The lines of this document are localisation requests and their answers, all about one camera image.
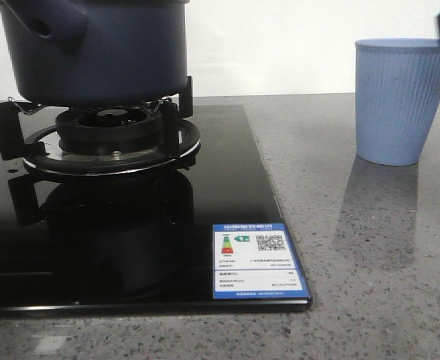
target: burner cap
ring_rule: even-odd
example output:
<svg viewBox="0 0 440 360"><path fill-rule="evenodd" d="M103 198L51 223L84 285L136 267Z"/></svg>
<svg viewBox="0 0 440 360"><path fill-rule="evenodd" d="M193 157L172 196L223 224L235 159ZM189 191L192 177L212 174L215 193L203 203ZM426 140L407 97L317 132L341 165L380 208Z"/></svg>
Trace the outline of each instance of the burner cap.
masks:
<svg viewBox="0 0 440 360"><path fill-rule="evenodd" d="M140 109L69 109L56 118L59 146L83 155L137 152L158 142L161 116Z"/></svg>

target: ribbed cup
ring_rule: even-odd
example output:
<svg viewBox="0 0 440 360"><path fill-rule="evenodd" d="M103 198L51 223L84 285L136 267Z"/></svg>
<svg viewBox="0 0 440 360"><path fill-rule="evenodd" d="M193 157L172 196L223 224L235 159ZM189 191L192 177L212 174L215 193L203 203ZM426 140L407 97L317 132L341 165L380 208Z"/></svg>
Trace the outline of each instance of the ribbed cup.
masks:
<svg viewBox="0 0 440 360"><path fill-rule="evenodd" d="M355 44L358 155L384 165L417 163L440 101L439 41Z"/></svg>

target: quartz countertop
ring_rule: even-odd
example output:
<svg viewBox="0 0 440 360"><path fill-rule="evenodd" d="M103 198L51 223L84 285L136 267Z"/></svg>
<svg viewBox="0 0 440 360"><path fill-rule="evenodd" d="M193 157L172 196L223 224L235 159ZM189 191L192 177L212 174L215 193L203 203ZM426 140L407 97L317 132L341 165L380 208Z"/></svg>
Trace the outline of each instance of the quartz countertop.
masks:
<svg viewBox="0 0 440 360"><path fill-rule="evenodd" d="M244 106L313 291L303 313L0 319L0 359L440 359L440 107L419 164L355 157L355 96Z"/></svg>

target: black glass stovetop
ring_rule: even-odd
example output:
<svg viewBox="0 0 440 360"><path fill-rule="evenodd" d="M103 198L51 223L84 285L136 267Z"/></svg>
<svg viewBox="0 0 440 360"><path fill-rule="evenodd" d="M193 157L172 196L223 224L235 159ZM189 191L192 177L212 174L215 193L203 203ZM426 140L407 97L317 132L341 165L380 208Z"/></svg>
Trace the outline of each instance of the black glass stovetop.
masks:
<svg viewBox="0 0 440 360"><path fill-rule="evenodd" d="M22 118L24 134L60 112ZM0 316L311 305L309 296L213 298L213 225L284 221L243 108L200 106L189 120L202 142L189 170L58 183L0 158Z"/></svg>

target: qr code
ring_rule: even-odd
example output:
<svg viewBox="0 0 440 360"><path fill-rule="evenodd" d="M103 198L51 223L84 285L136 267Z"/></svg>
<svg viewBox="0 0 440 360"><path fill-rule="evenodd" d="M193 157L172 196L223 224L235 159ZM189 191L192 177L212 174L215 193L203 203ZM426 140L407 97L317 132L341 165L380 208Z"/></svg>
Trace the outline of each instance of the qr code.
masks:
<svg viewBox="0 0 440 360"><path fill-rule="evenodd" d="M286 250L285 240L281 235L257 235L256 242L259 251Z"/></svg>

